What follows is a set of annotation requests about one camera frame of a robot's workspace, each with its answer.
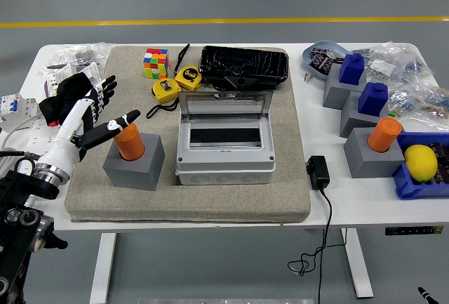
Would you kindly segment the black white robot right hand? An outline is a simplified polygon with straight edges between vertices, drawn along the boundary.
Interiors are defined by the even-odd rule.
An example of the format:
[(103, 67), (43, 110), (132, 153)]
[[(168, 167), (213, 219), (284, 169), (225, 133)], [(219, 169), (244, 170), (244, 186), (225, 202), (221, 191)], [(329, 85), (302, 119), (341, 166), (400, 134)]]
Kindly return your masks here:
[(434, 297), (432, 297), (424, 288), (419, 286), (417, 288), (417, 290), (420, 293), (420, 295), (423, 297), (423, 299), (426, 301), (426, 303), (428, 303), (428, 304), (438, 304), (438, 301)]

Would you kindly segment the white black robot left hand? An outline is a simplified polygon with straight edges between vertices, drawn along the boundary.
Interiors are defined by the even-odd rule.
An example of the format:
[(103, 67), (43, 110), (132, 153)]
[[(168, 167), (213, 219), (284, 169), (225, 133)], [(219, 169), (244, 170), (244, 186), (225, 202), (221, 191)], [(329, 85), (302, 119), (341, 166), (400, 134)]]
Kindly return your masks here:
[(51, 150), (38, 160), (33, 172), (35, 176), (53, 174), (60, 175), (63, 180), (69, 179), (87, 150), (117, 136), (140, 116), (140, 111), (133, 110), (103, 124), (98, 123), (116, 86), (114, 75), (94, 85), (80, 72), (64, 79), (55, 96), (39, 103), (46, 123), (57, 122), (60, 129)]

